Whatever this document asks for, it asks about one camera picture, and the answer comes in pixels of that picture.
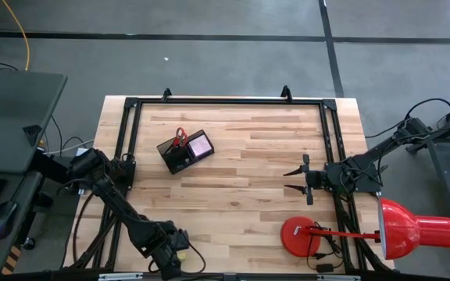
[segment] gray floor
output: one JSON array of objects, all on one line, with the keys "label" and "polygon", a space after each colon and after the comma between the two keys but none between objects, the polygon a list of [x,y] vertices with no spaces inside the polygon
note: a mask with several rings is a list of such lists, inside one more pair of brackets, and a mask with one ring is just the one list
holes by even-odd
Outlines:
[{"label": "gray floor", "polygon": [[[317,0],[19,0],[10,5],[28,30],[145,34],[323,36]],[[326,0],[334,36],[450,37],[450,0]],[[0,2],[0,29],[15,25]],[[69,77],[55,110],[64,137],[92,139],[107,94],[276,96],[288,84],[296,96],[334,97],[325,43],[241,41],[30,40],[31,70]],[[366,134],[397,122],[418,101],[450,101],[450,45],[336,44],[345,97],[357,98]],[[23,68],[21,39],[0,38],[0,62]],[[442,104],[414,112],[434,125]],[[58,134],[48,128],[51,150]],[[368,145],[381,139],[368,140]],[[412,212],[447,215],[430,163],[402,149],[384,160],[384,196]],[[57,269],[70,228],[67,212],[43,215],[42,241],[24,253],[19,272]],[[51,257],[44,261],[42,255]],[[413,274],[450,277],[450,249],[421,247],[395,262]]]}]

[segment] black box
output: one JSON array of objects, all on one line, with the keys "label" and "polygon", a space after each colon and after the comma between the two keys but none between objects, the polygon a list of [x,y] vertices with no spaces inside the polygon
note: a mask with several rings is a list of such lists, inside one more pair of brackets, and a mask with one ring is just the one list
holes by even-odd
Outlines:
[{"label": "black box", "polygon": [[204,130],[188,136],[187,143],[181,148],[170,149],[175,137],[157,146],[162,159],[174,175],[188,166],[215,153],[215,148]]}]

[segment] wooden tabletop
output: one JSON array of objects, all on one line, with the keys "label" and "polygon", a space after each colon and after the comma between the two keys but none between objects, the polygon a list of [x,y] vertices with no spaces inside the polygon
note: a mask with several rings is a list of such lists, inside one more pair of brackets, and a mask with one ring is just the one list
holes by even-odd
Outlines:
[{"label": "wooden tabletop", "polygon": [[[98,123],[95,147],[110,158],[114,155],[124,99],[125,96],[105,97]],[[336,101],[347,155],[365,152],[356,100]],[[123,153],[127,150],[133,111]],[[189,134],[203,129],[216,152],[171,175],[156,146],[174,137],[179,126]],[[329,127],[334,140],[332,123]],[[191,242],[206,259],[206,272],[315,273],[304,258],[290,255],[280,242],[283,222],[295,215],[337,229],[330,194],[315,190],[314,205],[308,206],[304,195],[283,187],[304,184],[302,175],[282,176],[299,167],[303,153],[310,155],[311,169],[323,169],[326,152],[316,106],[143,105],[135,150],[135,183],[128,201],[152,220],[173,220],[177,227],[188,230]],[[338,152],[333,153],[338,161]],[[85,198],[81,198],[78,212]],[[377,199],[356,194],[355,203],[361,230],[372,233],[379,229]],[[102,209],[103,203],[97,197],[87,206],[77,235],[78,253],[88,247],[98,232]],[[352,240],[349,243],[357,267],[355,246]],[[369,243],[382,257],[380,244]],[[72,263],[71,247],[72,241],[68,243],[64,265]],[[329,251],[326,241],[321,241],[319,252]],[[192,250],[185,252],[182,269],[199,270],[202,262],[197,254]],[[146,272],[149,261],[132,246],[123,226],[115,270]],[[311,260],[310,265],[315,268],[317,263],[340,262],[341,259],[330,256]],[[394,266],[392,261],[385,264]],[[335,270],[343,271],[343,266]]]}]

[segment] computer mouse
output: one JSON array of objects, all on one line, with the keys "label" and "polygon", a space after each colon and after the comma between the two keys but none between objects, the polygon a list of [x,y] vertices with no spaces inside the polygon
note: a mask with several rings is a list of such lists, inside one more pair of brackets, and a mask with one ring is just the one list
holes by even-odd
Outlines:
[{"label": "computer mouse", "polygon": [[6,238],[12,232],[13,219],[18,206],[14,201],[0,204],[0,239]]}]

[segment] lamp base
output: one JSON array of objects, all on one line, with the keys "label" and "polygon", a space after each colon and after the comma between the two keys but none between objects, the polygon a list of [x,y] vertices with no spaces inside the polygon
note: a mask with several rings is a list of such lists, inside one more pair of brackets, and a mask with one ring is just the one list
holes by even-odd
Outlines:
[{"label": "lamp base", "polygon": [[302,232],[302,229],[315,225],[311,219],[303,216],[295,216],[285,221],[280,229],[280,240],[284,249],[300,258],[313,256],[319,249],[320,236]]}]

